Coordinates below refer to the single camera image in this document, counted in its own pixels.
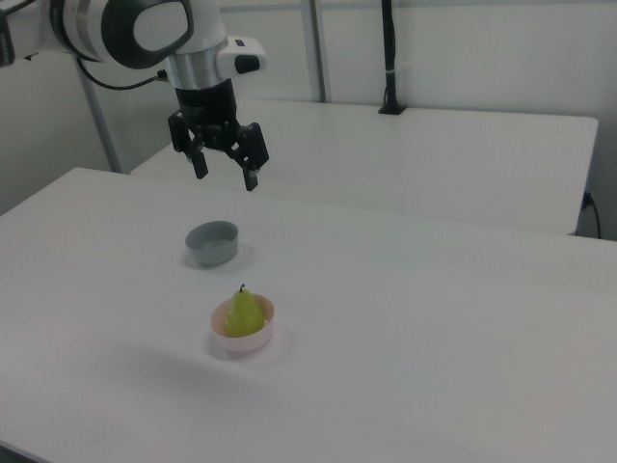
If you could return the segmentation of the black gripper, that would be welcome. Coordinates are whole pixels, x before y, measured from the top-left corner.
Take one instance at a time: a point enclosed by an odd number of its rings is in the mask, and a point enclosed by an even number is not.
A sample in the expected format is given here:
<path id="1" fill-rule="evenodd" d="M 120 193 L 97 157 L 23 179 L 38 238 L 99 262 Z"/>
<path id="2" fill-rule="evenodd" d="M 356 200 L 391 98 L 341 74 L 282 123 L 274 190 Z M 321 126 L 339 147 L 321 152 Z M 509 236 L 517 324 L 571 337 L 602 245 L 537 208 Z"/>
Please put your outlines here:
<path id="1" fill-rule="evenodd" d="M 223 150 L 242 169 L 245 188 L 251 192 L 258 186 L 257 174 L 269 160 L 269 152 L 258 123 L 240 125 L 230 79 L 201 90 L 176 89 L 179 110 L 168 117 L 172 144 L 176 152 L 185 154 L 196 178 L 208 174 L 203 144 Z"/>

